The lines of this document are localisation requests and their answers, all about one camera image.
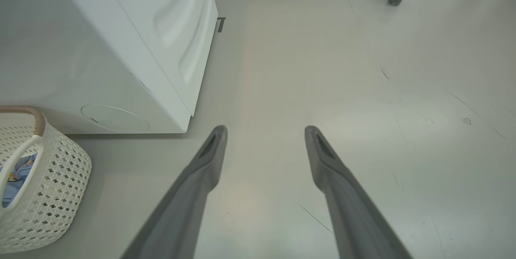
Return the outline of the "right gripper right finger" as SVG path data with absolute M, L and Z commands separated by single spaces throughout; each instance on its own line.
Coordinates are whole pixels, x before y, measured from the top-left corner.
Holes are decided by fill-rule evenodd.
M 323 133 L 305 128 L 312 178 L 328 205 L 341 259 L 410 259 L 412 256 Z

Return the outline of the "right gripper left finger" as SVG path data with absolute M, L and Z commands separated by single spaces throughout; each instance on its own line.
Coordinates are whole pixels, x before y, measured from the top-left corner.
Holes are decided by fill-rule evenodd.
M 122 255 L 124 259 L 192 259 L 208 194 L 221 178 L 227 127 L 214 127 Z

